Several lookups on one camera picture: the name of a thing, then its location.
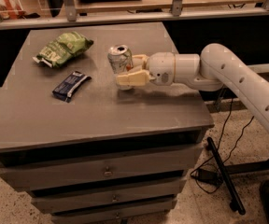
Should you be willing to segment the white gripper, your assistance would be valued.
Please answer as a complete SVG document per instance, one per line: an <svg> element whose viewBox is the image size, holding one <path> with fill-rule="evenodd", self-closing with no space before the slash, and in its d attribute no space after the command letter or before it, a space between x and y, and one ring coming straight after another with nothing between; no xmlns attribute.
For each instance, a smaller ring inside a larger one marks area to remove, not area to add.
<svg viewBox="0 0 269 224"><path fill-rule="evenodd" d="M146 67L148 70L139 70L116 76L116 83L121 86L145 86L151 82L159 86L169 86L174 81L175 55L170 52L157 52L150 57L146 54L132 56L133 66Z"/></svg>

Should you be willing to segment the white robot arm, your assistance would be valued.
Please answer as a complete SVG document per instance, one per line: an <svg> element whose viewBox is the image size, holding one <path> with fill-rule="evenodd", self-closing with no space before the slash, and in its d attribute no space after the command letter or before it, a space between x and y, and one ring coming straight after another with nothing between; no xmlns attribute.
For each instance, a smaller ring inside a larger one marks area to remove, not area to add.
<svg viewBox="0 0 269 224"><path fill-rule="evenodd" d="M132 70L116 75L116 83L122 86L138 87L149 82L159 86L179 83L198 91L225 86L269 132L269 82L221 44L209 44L200 54L158 52Z"/></svg>

